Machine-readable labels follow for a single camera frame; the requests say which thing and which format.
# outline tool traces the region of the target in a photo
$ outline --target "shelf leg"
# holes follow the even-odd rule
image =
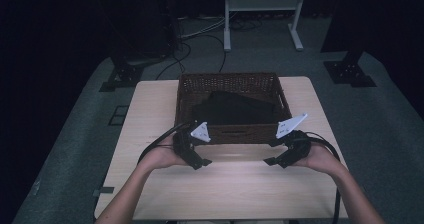
[[[230,0],[225,0],[224,51],[231,51],[230,39]]]
[[[296,28],[299,22],[300,11],[302,10],[303,0],[297,0],[296,11],[294,13],[294,20],[292,24],[288,24],[290,35],[292,36],[293,43],[297,51],[303,51],[303,45],[300,41],[299,35],[297,34]]]

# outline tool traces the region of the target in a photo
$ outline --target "human hand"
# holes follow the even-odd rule
[[[137,166],[143,166],[150,171],[167,168],[174,165],[187,165],[186,162],[175,154],[173,149],[173,135],[169,135],[150,150]]]
[[[322,144],[312,142],[311,150],[307,157],[300,159],[293,166],[303,166],[318,172],[333,175],[344,166],[333,156],[333,154]]]

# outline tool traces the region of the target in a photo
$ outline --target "tripod base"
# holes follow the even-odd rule
[[[324,66],[335,84],[350,84],[352,87],[377,86],[370,76],[364,74],[358,64],[326,61]]]
[[[123,70],[113,69],[107,82],[103,82],[99,92],[113,92],[116,88],[135,87],[141,79],[143,68],[130,68],[125,70],[125,75],[122,75]]]

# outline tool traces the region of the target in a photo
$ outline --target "forearm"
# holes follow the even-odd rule
[[[119,190],[96,223],[130,223],[151,171],[138,166]]]
[[[346,168],[330,175],[336,183],[347,214],[352,223],[384,223],[381,216],[368,201],[358,183]]]

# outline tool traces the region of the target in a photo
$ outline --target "gray carpet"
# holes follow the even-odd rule
[[[333,84],[323,61],[341,60],[345,53],[320,53],[330,18],[301,18],[304,51],[294,49],[289,19],[267,20],[249,31],[233,31],[232,51],[222,72],[272,71],[280,76],[311,79],[347,165],[387,223],[424,220],[424,122],[389,78],[384,66],[369,54],[360,59],[377,87]],[[184,33],[211,25],[201,20],[181,23]],[[207,33],[222,40],[222,28]],[[189,56],[181,61],[187,73],[217,72],[224,53],[221,43],[203,36],[185,41]],[[187,46],[175,52],[188,53]],[[154,80],[173,58],[145,68],[142,80]],[[129,105],[134,88],[99,92],[113,70],[109,58],[99,64],[64,125],[38,185],[28,194],[15,223],[92,223],[96,198],[119,138],[121,126],[110,126],[115,108]],[[177,79],[174,65],[159,79]],[[300,220],[329,223],[330,220]]]

